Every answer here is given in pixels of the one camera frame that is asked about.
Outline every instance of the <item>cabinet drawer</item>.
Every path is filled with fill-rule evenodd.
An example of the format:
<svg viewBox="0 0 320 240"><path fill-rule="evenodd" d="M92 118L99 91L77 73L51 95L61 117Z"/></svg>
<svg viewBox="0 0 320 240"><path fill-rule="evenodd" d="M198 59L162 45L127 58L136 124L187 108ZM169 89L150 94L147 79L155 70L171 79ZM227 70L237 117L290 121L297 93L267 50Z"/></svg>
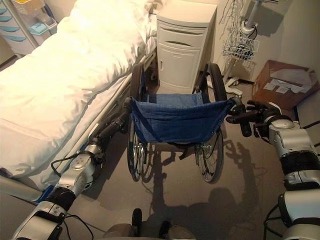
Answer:
<svg viewBox="0 0 320 240"><path fill-rule="evenodd" d="M18 26L0 26L0 35L13 36L13 37L25 37L24 33Z"/></svg>
<svg viewBox="0 0 320 240"><path fill-rule="evenodd" d="M1 3L0 3L0 16L1 17L11 17L10 12L8 11L8 9L6 9L6 7Z"/></svg>
<svg viewBox="0 0 320 240"><path fill-rule="evenodd" d="M0 26L3 27L19 27L16 20L12 16L0 15Z"/></svg>
<svg viewBox="0 0 320 240"><path fill-rule="evenodd" d="M4 13L7 13L8 10L6 6L3 4L3 2L0 1L0 16L3 15Z"/></svg>
<svg viewBox="0 0 320 240"><path fill-rule="evenodd" d="M8 35L3 35L3 37L12 49L23 49L28 53L31 53L35 49L26 37Z"/></svg>
<svg viewBox="0 0 320 240"><path fill-rule="evenodd" d="M205 28L179 28L158 24L158 41L160 43L175 43L190 47L201 47L206 38Z"/></svg>
<svg viewBox="0 0 320 240"><path fill-rule="evenodd" d="M200 49L182 49L160 43L157 54L160 85L171 86L177 92L191 93Z"/></svg>

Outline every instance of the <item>metal pole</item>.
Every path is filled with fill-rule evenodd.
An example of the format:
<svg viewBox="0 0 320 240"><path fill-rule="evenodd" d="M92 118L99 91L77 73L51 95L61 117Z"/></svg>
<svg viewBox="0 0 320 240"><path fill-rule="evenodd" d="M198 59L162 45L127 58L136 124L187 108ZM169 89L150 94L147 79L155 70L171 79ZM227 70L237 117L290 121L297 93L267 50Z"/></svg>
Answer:
<svg viewBox="0 0 320 240"><path fill-rule="evenodd" d="M255 15L257 13L258 8L263 3L263 1L264 0L258 0L258 1L255 2L254 6L252 8L252 11L250 13L249 19L248 19L248 21L246 22L246 25L245 25L245 27L247 29L251 29L252 25L254 24Z"/></svg>
<svg viewBox="0 0 320 240"><path fill-rule="evenodd" d="M229 75L231 74L232 69L234 68L234 65L235 65L235 63L236 63L236 60L237 60L237 59L235 59L235 58L231 58L231 60L230 60L230 62L229 62L229 65L228 65L228 67L227 67L227 69L226 69L226 72L225 72L225 74L224 74L224 76L223 76L223 83L224 83L224 84L227 83L228 77L229 77Z"/></svg>

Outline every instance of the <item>white duvet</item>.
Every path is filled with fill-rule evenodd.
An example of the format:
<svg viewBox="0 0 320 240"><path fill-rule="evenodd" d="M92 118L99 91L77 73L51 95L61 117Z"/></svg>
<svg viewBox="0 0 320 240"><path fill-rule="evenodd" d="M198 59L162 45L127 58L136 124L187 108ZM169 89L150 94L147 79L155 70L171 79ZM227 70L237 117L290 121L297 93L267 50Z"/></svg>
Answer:
<svg viewBox="0 0 320 240"><path fill-rule="evenodd" d="M78 0L57 34L0 72L0 167L25 176L52 160L95 95L145 51L152 0Z"/></svg>

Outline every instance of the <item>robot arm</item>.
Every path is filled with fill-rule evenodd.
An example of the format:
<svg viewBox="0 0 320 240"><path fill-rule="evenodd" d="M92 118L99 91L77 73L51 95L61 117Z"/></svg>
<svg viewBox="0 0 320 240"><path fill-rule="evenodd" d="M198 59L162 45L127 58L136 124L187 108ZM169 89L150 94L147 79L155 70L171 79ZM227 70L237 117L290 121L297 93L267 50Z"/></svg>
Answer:
<svg viewBox="0 0 320 240"><path fill-rule="evenodd" d="M237 108L226 120L232 124L254 123L254 135L268 139L280 159L287 191L279 196L278 206L289 228L283 239L320 239L320 162L307 131L273 104L249 101L252 106L246 112L238 99L235 102Z"/></svg>
<svg viewBox="0 0 320 240"><path fill-rule="evenodd" d="M96 157L102 153L100 147L103 139L111 138L122 130L131 113L131 99L123 104L122 114L107 127L99 127L90 138L84 151L75 157L67 171L55 185L50 195L32 211L13 235L14 240L57 240L62 232L63 223L68 210L76 197L92 183Z"/></svg>

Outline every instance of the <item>blue wheelchair seat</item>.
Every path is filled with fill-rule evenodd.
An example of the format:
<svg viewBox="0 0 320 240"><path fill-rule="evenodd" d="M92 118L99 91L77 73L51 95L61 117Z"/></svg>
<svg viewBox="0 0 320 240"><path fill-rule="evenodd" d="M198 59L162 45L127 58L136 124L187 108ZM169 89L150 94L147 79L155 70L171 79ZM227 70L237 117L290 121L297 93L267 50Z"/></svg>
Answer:
<svg viewBox="0 0 320 240"><path fill-rule="evenodd" d="M232 100L209 102L205 94L149 94L132 99L134 131L146 143L204 143L223 123Z"/></svg>

